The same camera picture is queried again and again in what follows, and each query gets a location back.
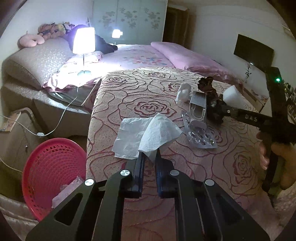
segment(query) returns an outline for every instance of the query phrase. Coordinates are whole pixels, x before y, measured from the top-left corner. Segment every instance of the power cord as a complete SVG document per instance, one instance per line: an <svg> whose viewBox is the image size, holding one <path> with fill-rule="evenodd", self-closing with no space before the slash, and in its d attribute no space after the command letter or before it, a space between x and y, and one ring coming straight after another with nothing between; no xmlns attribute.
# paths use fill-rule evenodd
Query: power cord
<svg viewBox="0 0 296 241"><path fill-rule="evenodd" d="M22 171L20 171L20 170L18 170L18 169L15 169L15 168L13 168L13 167L11 167L11 166L9 166L9 165L7 165L7 164L1 159L1 157L0 157L0 161L1 161L5 166L7 166L8 168L10 168L10 169L12 169L12 170L15 170L15 171L17 171L17 172L22 173Z"/></svg>
<svg viewBox="0 0 296 241"><path fill-rule="evenodd" d="M21 123L19 123L18 121L16 121L16 120L13 120L13 119L11 119L11 118L8 118L8 117L6 117L6 116L4 116L4 115L0 115L0 116L2 116L2 117L4 117L4 118L6 118L6 119L9 119L9 120L12 120L12 121L14 121L14 122L16 122L16 123L18 123L18 124L20 124L23 128L25 128L27 131L29 131L31 134L33 134L33 135L35 135L35 136L38 136L38 137L45 137L45 136L48 136L48 135L50 135L51 133L53 133L56 129L57 129L57 127L59 126L59 124L60 124L60 122L61 122L61 120L62 120L62 118L63 118L63 116L64 116L64 114L65 114L65 112L66 112L66 110L69 108L69 106L78 98L78 90L79 90L79 87L77 87L77 97L74 99L74 100L72 100L72 102L70 103L70 104L68 104L68 106L65 108L65 110L64 110L64 112L63 112L63 114L62 114L62 116L61 116L61 118L60 118L60 120L59 120L59 123L57 124L57 126L56 126L56 128L53 130L53 131L51 131L51 132L49 132L48 134L44 134L44 133L42 133L42 132L38 132L37 134L35 134L35 133L33 133L32 131L30 131L27 127L25 127L23 124L21 124Z"/></svg>

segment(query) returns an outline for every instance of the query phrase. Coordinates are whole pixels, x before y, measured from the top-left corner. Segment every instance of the lamp base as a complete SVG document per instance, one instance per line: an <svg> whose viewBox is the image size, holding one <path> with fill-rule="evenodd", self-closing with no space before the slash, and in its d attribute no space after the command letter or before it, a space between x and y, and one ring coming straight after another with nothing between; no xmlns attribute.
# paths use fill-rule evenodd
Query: lamp base
<svg viewBox="0 0 296 241"><path fill-rule="evenodd" d="M77 75L78 76L82 76L82 75L90 75L91 72L89 70L83 70L83 71L80 71Z"/></svg>

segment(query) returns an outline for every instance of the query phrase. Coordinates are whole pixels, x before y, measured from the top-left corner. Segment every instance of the white cabinet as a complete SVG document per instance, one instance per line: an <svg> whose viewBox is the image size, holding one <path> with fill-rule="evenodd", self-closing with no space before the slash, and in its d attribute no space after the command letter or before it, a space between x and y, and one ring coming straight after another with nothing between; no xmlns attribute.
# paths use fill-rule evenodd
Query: white cabinet
<svg viewBox="0 0 296 241"><path fill-rule="evenodd" d="M144 44L162 41L167 0L94 0L91 25L108 43ZM114 29L123 36L113 39Z"/></svg>

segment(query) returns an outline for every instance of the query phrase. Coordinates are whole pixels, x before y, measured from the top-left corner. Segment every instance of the table lamp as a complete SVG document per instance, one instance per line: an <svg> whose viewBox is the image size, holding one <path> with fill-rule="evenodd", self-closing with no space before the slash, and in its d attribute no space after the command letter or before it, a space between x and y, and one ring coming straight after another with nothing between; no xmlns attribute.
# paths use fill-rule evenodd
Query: table lamp
<svg viewBox="0 0 296 241"><path fill-rule="evenodd" d="M83 54L83 69L84 69L84 55L87 53L94 52L96 50L96 40L95 40L95 30L94 28L80 28L77 30L74 45L73 53L74 54ZM82 70L78 73L78 76L84 74L91 74L88 70Z"/></svg>
<svg viewBox="0 0 296 241"><path fill-rule="evenodd" d="M120 39L120 37L123 35L123 32L120 31L119 29L114 29L112 33L112 38L113 39Z"/></svg>

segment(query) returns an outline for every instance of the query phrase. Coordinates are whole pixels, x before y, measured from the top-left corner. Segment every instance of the human hand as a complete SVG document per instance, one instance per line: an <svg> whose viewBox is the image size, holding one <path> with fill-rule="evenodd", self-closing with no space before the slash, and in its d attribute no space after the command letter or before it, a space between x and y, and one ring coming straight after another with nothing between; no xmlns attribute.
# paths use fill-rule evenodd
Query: human hand
<svg viewBox="0 0 296 241"><path fill-rule="evenodd" d="M259 132L257 134L257 138L262 140L263 133ZM296 150L292 144L285 145L276 142L271 145L271 150L274 154L285 159L285 167L281 176L280 185L283 190L286 190L296 182ZM264 170L267 170L269 165L269 157L266 156L267 149L263 142L260 143L259 153L260 165Z"/></svg>

